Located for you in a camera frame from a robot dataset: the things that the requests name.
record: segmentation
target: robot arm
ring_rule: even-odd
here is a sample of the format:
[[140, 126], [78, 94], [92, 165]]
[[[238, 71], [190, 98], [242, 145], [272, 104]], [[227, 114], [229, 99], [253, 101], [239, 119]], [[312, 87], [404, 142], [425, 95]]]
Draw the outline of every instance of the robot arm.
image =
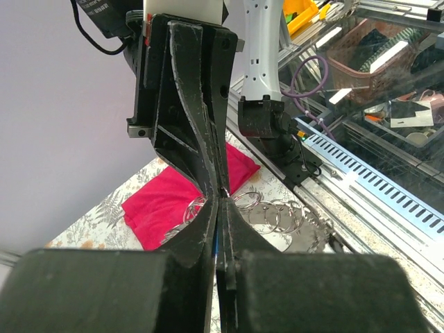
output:
[[242, 96], [280, 101], [278, 78], [279, 20], [284, 0], [244, 0], [246, 11], [245, 78]]

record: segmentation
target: metal ring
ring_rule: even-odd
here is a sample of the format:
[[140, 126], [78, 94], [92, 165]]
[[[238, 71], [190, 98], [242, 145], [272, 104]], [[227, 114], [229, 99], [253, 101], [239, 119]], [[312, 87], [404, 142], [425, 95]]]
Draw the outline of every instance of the metal ring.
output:
[[294, 200], [290, 200], [290, 201], [288, 202], [288, 204], [289, 204], [290, 207], [292, 207], [292, 208], [293, 208], [293, 205], [295, 205], [296, 208], [300, 210], [301, 217], [302, 217], [304, 220], [306, 219], [306, 218], [305, 218], [305, 206], [300, 205], [298, 202], [296, 202], [296, 201], [294, 201]]
[[[281, 219], [280, 210], [271, 201], [261, 201], [260, 205], [266, 205], [266, 206], [274, 207], [276, 209], [277, 215], [276, 215], [276, 226], [273, 227], [270, 224], [270, 222], [268, 222], [268, 220], [266, 219], [266, 209], [264, 209], [264, 222], [265, 222], [265, 225], [267, 225], [270, 228], [270, 231], [268, 231], [268, 232], [259, 232], [258, 231], [258, 233], [260, 233], [260, 234], [270, 234], [272, 232], [275, 232], [276, 229], [279, 227], [279, 224], [280, 224], [280, 219]], [[248, 214], [248, 222], [250, 222], [250, 224], [252, 225], [251, 220], [250, 220], [250, 214]]]
[[305, 214], [302, 213], [303, 216], [301, 216], [301, 219], [298, 221], [296, 218], [296, 212], [291, 205], [289, 205], [289, 211], [290, 215], [293, 215], [293, 230], [289, 232], [289, 234], [292, 234], [293, 232], [299, 231], [299, 229], [301, 229], [301, 227], [304, 225]]
[[[271, 203], [274, 204], [274, 205], [285, 206], [285, 207], [289, 210], [289, 215], [291, 216], [291, 212], [292, 212], [293, 210], [291, 210], [290, 206], [287, 205], [287, 203], [286, 203], [285, 201], [283, 201], [283, 200], [279, 200], [279, 199], [274, 199], [274, 200], [271, 201]], [[290, 234], [291, 232], [289, 232], [289, 230], [290, 230], [292, 227], [293, 227], [293, 225], [290, 225], [290, 226], [289, 226], [287, 229], [285, 229], [285, 230], [284, 230], [284, 228], [278, 227], [278, 228], [276, 229], [275, 232], [277, 232], [277, 233], [279, 233], [279, 234]]]
[[257, 205], [259, 205], [261, 203], [262, 195], [259, 192], [254, 192], [254, 191], [246, 192], [246, 193], [243, 193], [243, 194], [237, 196], [236, 198], [234, 198], [234, 202], [236, 203], [238, 200], [240, 200], [244, 196], [249, 196], [249, 195], [256, 196], [256, 199], [252, 203], [249, 203], [247, 205], [238, 205], [237, 209], [240, 212], [247, 212], [248, 210], [252, 210], [254, 207], [256, 207]]
[[188, 204], [187, 209], [183, 213], [182, 222], [189, 223], [190, 220], [195, 218], [198, 213], [198, 211], [196, 210], [196, 207], [204, 206], [206, 201], [207, 201], [207, 199], [203, 198], [202, 196], [198, 196], [192, 202], [190, 202]]
[[302, 208], [302, 205], [298, 201], [295, 201], [295, 200], [288, 200], [286, 202], [286, 205], [289, 205], [289, 206], [295, 205], [296, 208], [298, 208], [299, 210]]

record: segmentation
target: table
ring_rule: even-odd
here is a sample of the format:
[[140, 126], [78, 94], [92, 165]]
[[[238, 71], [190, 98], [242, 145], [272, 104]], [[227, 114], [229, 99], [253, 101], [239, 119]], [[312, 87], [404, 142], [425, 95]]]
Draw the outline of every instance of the table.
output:
[[[238, 193], [258, 191], [264, 200], [299, 200], [268, 170], [232, 133], [225, 134], [226, 141], [251, 157], [261, 169], [239, 189]], [[167, 164], [160, 158], [154, 159], [101, 203], [79, 218], [64, 232], [50, 241], [47, 248], [83, 248], [98, 250], [142, 250], [142, 246], [125, 224], [121, 204], [159, 175]], [[211, 333], [220, 332], [219, 300], [214, 288], [212, 301]]]

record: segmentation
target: red cloth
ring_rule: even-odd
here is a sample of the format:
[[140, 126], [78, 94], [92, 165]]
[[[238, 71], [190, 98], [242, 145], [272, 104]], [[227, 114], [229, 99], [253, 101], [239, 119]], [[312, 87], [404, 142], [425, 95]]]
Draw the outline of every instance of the red cloth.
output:
[[[252, 159], [227, 144], [231, 192], [236, 192], [257, 170]], [[202, 194], [170, 166], [122, 204], [125, 222], [144, 250], [160, 246], [165, 233], [182, 223], [188, 204]]]

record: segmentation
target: black bracket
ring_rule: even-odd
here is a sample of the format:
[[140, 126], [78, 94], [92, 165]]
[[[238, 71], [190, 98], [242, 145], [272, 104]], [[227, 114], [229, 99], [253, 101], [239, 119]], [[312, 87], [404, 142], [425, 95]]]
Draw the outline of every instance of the black bracket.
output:
[[[300, 185], [310, 177], [304, 168], [299, 145], [290, 136], [291, 117], [284, 111], [284, 102], [247, 101], [242, 97], [238, 104], [239, 131], [287, 177], [288, 186]], [[320, 166], [322, 161], [305, 149], [307, 161]]]
[[[178, 280], [177, 293], [166, 293], [161, 303], [188, 304], [174, 325], [181, 332], [202, 332], [215, 268], [221, 327], [233, 332], [239, 315], [236, 263], [242, 252], [277, 252], [228, 198], [225, 128], [238, 39], [224, 27], [168, 15], [154, 16], [149, 25], [150, 35], [139, 41], [135, 116], [128, 120], [128, 132], [149, 137], [156, 153], [207, 198], [193, 223], [159, 249], [174, 258], [168, 276]], [[163, 328], [172, 324], [162, 323]]]

